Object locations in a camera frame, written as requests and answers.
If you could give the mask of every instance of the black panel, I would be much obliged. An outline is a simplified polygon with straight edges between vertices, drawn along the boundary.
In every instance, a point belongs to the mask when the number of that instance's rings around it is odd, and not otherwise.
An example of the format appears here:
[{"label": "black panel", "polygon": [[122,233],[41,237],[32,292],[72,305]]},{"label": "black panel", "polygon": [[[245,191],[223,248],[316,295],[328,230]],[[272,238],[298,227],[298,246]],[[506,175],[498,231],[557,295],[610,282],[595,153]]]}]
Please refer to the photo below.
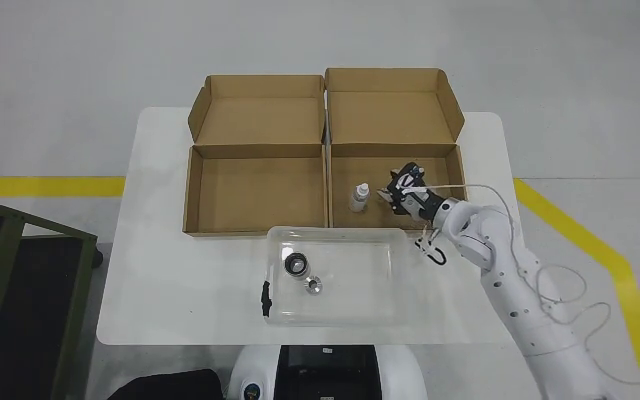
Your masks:
[{"label": "black panel", "polygon": [[375,348],[282,346],[274,400],[381,400]]},{"label": "black panel", "polygon": [[81,249],[69,237],[20,241],[0,306],[0,397],[49,398]]}]

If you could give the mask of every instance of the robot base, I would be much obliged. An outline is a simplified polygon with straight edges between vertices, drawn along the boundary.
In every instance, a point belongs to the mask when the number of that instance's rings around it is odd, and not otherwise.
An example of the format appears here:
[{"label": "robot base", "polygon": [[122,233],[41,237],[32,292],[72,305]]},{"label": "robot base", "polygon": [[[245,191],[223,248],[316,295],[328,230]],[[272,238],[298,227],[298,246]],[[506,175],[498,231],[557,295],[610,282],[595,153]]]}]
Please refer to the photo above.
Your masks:
[{"label": "robot base", "polygon": [[427,399],[407,346],[246,346],[227,399]]}]

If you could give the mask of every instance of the table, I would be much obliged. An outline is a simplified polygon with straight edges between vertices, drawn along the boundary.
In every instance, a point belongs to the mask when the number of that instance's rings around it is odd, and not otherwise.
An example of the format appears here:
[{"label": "table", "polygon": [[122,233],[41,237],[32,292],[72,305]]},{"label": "table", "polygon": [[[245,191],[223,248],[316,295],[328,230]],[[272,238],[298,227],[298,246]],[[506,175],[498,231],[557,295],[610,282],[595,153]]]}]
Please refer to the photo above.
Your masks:
[{"label": "table", "polygon": [[[97,336],[112,345],[512,343],[479,283],[479,269],[444,238],[445,267],[412,252],[424,319],[407,327],[275,327],[261,315],[264,238],[181,232],[192,138],[188,108],[148,108],[138,120]],[[458,138],[467,183],[495,187],[519,219],[500,118],[465,113]],[[499,204],[469,188],[470,201]]]}]

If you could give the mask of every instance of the small black hook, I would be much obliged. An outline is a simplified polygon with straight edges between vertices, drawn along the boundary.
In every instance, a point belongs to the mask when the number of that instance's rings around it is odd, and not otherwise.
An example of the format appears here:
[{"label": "small black hook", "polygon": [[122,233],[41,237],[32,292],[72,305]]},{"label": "small black hook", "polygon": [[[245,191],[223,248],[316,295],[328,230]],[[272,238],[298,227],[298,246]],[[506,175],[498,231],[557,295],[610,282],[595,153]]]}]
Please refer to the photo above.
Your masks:
[{"label": "small black hook", "polygon": [[442,257],[442,260],[436,260],[435,257],[433,257],[431,254],[427,254],[427,257],[429,257],[431,259],[431,261],[433,261],[434,263],[436,263],[438,265],[445,265],[447,263],[447,257],[445,257],[444,253],[439,248],[435,247],[435,250],[438,253],[440,253],[440,257]]},{"label": "small black hook", "polygon": [[[417,248],[419,248],[420,250],[422,250],[424,253],[427,253],[427,251],[424,249],[424,247],[422,247],[422,238],[419,238],[418,240],[416,240],[414,242],[414,244],[416,245]],[[433,261],[434,263],[438,264],[438,265],[445,265],[447,263],[447,257],[444,255],[444,252],[442,252],[442,250],[440,250],[438,247],[434,247],[435,251],[437,251],[438,253],[440,253],[440,257],[442,257],[441,260],[436,260],[436,258],[434,256],[432,256],[431,254],[427,253],[427,257],[429,257],[431,259],[431,261]]]}]

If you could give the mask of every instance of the white bottle cap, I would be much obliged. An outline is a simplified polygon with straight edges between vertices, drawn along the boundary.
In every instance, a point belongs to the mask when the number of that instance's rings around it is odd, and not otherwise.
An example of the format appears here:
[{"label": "white bottle cap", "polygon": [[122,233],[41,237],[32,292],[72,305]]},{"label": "white bottle cap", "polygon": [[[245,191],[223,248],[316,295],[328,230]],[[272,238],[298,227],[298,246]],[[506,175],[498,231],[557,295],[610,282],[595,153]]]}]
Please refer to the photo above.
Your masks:
[{"label": "white bottle cap", "polygon": [[369,195],[369,184],[363,183],[356,187],[359,196],[365,197]]}]

